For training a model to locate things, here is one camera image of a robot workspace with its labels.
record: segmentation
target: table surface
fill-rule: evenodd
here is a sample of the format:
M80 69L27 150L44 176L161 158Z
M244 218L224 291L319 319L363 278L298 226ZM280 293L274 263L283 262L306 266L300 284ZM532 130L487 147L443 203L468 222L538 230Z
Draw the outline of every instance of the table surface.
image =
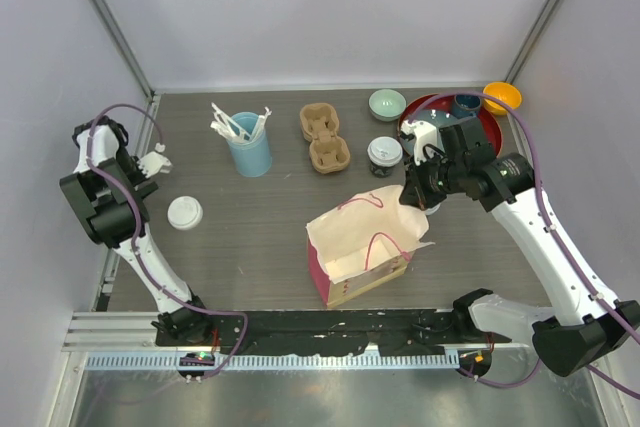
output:
M174 169L157 177L160 189L145 201L151 232L169 264L207 307L324 308L307 269L305 225L356 193L404 183L401 168L386 179L369 172L367 145L377 136L395 133L395 123L377 121L368 112L373 91L162 96L158 121ZM409 102L433 92L400 91ZM267 123L273 165L266 175L248 179L236 173L226 142L209 128L212 101L230 115L260 113L264 106L273 110ZM298 114L314 102L328 102L338 111L340 136L351 151L345 171L321 175L311 165ZM501 118L500 125L503 152L515 151L507 119ZM182 195L197 198L204 209L200 225L184 232L167 221L169 204ZM511 300L549 305L518 247L478 202L451 196L429 222L423 240L435 245L419 250L405 275L344 308L450 308L453 300L480 287ZM124 263L109 310L156 310L151 295Z

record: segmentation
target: white cup lid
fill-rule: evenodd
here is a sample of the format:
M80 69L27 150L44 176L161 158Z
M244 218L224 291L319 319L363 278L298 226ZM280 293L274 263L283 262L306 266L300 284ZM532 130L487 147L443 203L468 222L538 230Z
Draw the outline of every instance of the white cup lid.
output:
M202 220L202 206L193 197L178 197L167 212L169 223L178 230L190 230Z
M402 160L402 145L393 137L377 137L367 148L371 162L381 167L393 167Z

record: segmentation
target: teal bowl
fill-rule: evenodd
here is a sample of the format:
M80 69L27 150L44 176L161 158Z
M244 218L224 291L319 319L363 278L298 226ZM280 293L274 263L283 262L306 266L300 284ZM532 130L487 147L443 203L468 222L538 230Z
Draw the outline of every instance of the teal bowl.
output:
M407 108L407 99L400 92L391 89L376 90L369 97L369 110L378 120L392 122Z

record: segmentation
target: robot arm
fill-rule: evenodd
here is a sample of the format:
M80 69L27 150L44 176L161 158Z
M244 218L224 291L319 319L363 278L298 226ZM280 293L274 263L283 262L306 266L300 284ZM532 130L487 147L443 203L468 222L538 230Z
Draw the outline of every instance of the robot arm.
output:
M60 188L89 238L104 244L125 259L150 292L160 315L154 326L160 334L177 343L202 343L210 337L211 319L184 308L156 289L144 275L133 255L132 237L135 218L123 194L108 181L89 169L87 165L87 139L90 123L76 127L73 141L80 149L78 165L73 174L60 180ZM204 308L189 286L171 269L156 246L149 230L149 213L143 199L158 186L151 178L157 173L171 170L171 162L156 146L142 159L130 156L126 146L127 131L121 124L103 117L93 136L92 162L121 182L133 196L142 217L143 229L137 241L140 256L153 278L178 299Z
M403 125L401 131L405 136L416 135L416 150L405 164L406 184L400 203L426 210L453 193L480 201L520 247L551 301L551 308L537 308L501 299L484 289L476 291L462 302L471 328L532 345L545 365L561 376L608 354L626 340L626 331L589 294L547 230L536 201L534 172L524 157L508 154L497 158L476 118L440 129L444 151L431 148L435 144L432 130ZM417 138L419 132L428 136L426 141ZM543 198L554 215L546 193ZM555 216L554 225L598 289L598 297L631 325L640 325L638 303L620 302L593 272Z

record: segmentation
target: red plate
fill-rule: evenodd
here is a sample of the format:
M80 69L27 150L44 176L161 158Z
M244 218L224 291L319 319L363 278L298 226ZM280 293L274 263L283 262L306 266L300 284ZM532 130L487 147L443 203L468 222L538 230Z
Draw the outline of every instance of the red plate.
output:
M438 95L438 94L430 94L430 95L425 95L424 97L420 97L419 99L416 99L413 102L411 102L407 106L407 108L404 109L404 112L398 119L398 136L400 134L400 126L402 125L402 122L404 122L407 117L413 114L417 110L417 108L420 107L420 105L422 105L423 102L430 99L434 95ZM452 97L445 97L443 99L436 100L433 104L429 104L427 109L435 109L435 110L442 110L443 112L450 112L452 100L453 100ZM500 130L500 126L498 125L498 122L496 121L496 119L493 118L493 115L491 115L489 112L485 110L484 107L480 109L480 112L478 113L478 119L480 119L480 122L482 122L482 127L484 127L484 131L487 134L487 139L489 139L489 142L493 144L493 148L496 151L496 155L500 155L500 151L502 150L502 131Z

